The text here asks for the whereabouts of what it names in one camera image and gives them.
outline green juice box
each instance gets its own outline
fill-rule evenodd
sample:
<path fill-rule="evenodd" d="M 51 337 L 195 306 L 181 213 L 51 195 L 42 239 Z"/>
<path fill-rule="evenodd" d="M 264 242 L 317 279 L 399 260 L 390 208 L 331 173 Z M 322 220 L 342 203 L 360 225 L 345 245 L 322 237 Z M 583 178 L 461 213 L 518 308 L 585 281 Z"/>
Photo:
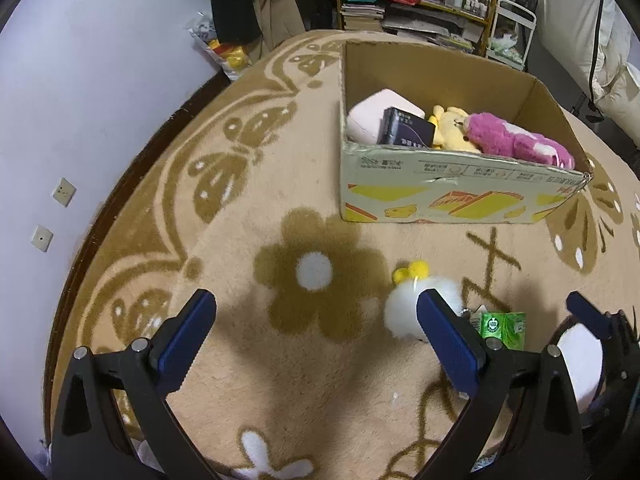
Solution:
<path fill-rule="evenodd" d="M 524 312 L 483 312 L 479 323 L 480 337 L 497 337 L 511 350 L 524 350 L 527 329 Z"/>

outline black cable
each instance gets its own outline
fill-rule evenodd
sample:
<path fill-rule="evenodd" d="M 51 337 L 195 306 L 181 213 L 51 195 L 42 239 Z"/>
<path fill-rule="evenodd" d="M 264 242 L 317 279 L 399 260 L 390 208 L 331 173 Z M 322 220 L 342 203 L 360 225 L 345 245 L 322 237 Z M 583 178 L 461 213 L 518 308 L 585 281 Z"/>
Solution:
<path fill-rule="evenodd" d="M 600 0 L 598 6 L 598 17 L 596 19 L 596 30 L 593 37 L 593 56 L 591 57 L 591 71 L 589 74 L 589 92 L 591 94 L 591 102 L 595 104 L 595 98 L 593 95 L 593 76 L 596 73 L 596 62 L 598 60 L 598 46 L 600 44 L 600 22 L 602 21 L 602 7 L 604 6 L 604 0 Z"/>

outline beige rug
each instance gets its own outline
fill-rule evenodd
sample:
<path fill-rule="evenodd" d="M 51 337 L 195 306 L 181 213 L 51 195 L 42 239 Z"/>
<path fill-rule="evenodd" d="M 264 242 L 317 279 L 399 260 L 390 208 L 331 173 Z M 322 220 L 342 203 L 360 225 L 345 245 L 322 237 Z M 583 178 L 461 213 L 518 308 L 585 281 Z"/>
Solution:
<path fill-rule="evenodd" d="M 395 39 L 294 38 L 158 160 L 82 284 L 54 406 L 73 348 L 115 350 L 151 336 L 203 287 L 218 319 L 169 402 L 206 457 L 260 480 L 409 479 L 462 404 L 430 346 L 396 341 L 382 325 L 395 268 L 426 259 L 432 274 L 461 283 L 467 306 L 526 312 L 532 350 L 564 319 L 572 290 L 630 312 L 640 297 L 640 184 L 569 114 L 595 178 L 545 221 L 342 222 L 337 60 L 339 43 L 354 37 Z"/>

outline open cardboard box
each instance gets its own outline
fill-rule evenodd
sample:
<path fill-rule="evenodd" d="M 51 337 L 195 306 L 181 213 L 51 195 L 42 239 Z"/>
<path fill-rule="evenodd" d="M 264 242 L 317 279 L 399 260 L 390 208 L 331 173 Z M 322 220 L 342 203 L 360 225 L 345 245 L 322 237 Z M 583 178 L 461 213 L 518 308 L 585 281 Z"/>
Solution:
<path fill-rule="evenodd" d="M 340 212 L 355 222 L 530 224 L 592 174 L 547 88 L 503 64 L 428 44 L 347 41 L 340 60 Z M 423 109 L 491 112 L 563 144 L 575 170 L 469 152 L 368 146 L 346 137 L 347 113 L 391 88 Z"/>

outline pink plush toy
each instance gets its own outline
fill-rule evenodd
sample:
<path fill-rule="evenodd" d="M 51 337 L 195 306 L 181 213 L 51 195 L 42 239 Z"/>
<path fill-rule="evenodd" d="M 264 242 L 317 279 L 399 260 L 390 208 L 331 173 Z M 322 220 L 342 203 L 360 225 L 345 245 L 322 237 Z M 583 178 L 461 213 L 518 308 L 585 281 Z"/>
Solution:
<path fill-rule="evenodd" d="M 508 123 L 493 114 L 471 114 L 465 119 L 468 140 L 487 155 L 510 156 L 572 170 L 574 158 L 566 148 L 552 139 Z"/>

